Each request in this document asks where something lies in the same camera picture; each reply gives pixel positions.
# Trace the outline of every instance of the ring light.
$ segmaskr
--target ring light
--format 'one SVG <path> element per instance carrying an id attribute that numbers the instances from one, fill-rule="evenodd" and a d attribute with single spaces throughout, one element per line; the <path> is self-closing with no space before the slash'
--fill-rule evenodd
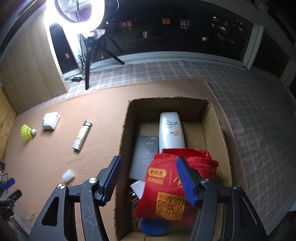
<path id="1" fill-rule="evenodd" d="M 52 18 L 54 22 L 57 22 L 63 28 L 71 29 L 75 33 L 85 33 L 87 35 L 87 33 L 95 30 L 101 24 L 105 14 L 104 0 L 90 0 L 89 3 L 91 4 L 91 16 L 89 20 L 77 23 L 70 22 L 61 16 L 55 6 L 55 0 L 47 0 L 46 6 L 50 13 L 49 17 Z"/>

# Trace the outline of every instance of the cardboard box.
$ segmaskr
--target cardboard box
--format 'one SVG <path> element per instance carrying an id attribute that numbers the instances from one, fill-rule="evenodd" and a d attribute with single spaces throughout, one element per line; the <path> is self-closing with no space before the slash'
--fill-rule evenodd
<path id="1" fill-rule="evenodd" d="M 138 135 L 158 135 L 161 112 L 176 111 L 179 114 L 185 146 L 197 150 L 208 150 L 212 159 L 219 162 L 217 183 L 230 187 L 232 184 L 229 156 L 224 136 L 215 109 L 205 99 L 173 97 L 136 99 L 130 102 L 120 156 L 122 171 L 120 185 L 116 188 L 115 228 L 118 240 L 188 240 L 188 235 L 170 233 L 162 237 L 149 237 L 143 233 L 131 232 L 131 203 L 127 200 L 130 180 L 128 178 L 133 153 L 134 140 Z M 214 240 L 220 237 L 222 225 L 222 205 L 218 206 Z"/>

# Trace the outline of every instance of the red fabric bag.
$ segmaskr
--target red fabric bag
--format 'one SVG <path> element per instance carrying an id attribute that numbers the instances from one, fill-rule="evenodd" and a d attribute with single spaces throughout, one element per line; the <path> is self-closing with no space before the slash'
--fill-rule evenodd
<path id="1" fill-rule="evenodd" d="M 202 177 L 215 178 L 219 163 L 211 159 L 208 151 L 163 149 L 154 155 L 147 169 L 144 193 L 134 212 L 135 218 L 166 219 L 186 229 L 193 227 L 197 208 L 186 200 L 176 168 L 179 156 L 184 156 L 189 166 L 198 170 Z"/>

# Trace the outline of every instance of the blue object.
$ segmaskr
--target blue object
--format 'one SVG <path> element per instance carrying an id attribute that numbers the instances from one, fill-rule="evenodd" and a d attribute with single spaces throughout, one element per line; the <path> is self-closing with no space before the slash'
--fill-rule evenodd
<path id="1" fill-rule="evenodd" d="M 149 236 L 163 236 L 168 232 L 170 222 L 163 219 L 143 218 L 141 220 L 142 231 Z"/>
<path id="2" fill-rule="evenodd" d="M 100 186 L 103 187 L 103 193 L 102 193 L 102 202 L 107 203 L 111 200 L 113 191 L 115 189 L 117 180 L 120 175 L 121 171 L 121 158 L 118 156 L 116 159 L 113 158 L 110 165 L 107 167 L 107 170 L 105 171 L 104 178 L 100 180 Z"/>
<path id="3" fill-rule="evenodd" d="M 191 168 L 187 162 L 184 163 L 182 161 L 181 157 L 178 157 L 176 167 L 187 201 L 190 202 L 192 206 L 195 206 L 197 203 L 197 198 L 195 196 L 195 184 L 189 173 Z"/>
<path id="4" fill-rule="evenodd" d="M 7 190 L 9 189 L 13 184 L 15 184 L 14 178 L 9 178 L 6 182 L 0 184 L 0 189 Z"/>

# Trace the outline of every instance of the tripod leg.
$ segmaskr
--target tripod leg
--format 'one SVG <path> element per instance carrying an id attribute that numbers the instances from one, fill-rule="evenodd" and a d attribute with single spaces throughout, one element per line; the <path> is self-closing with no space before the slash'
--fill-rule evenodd
<path id="1" fill-rule="evenodd" d="M 91 52 L 93 47 L 88 46 L 86 50 L 86 63 L 85 63 L 85 90 L 89 88 L 89 68 L 91 64 Z"/>
<path id="2" fill-rule="evenodd" d="M 113 43 L 113 45 L 118 49 L 119 52 L 124 53 L 123 50 L 119 47 L 119 45 L 116 43 L 116 41 L 113 38 L 108 36 L 108 39 L 111 41 L 111 43 Z"/>
<path id="3" fill-rule="evenodd" d="M 109 50 L 107 50 L 106 48 L 104 48 L 102 45 L 97 45 L 97 47 L 99 47 L 101 50 L 105 51 L 107 54 L 109 54 L 113 59 L 115 59 L 118 63 L 120 64 L 125 64 L 125 62 L 123 62 L 121 59 L 119 59 L 116 55 L 112 54 Z"/>

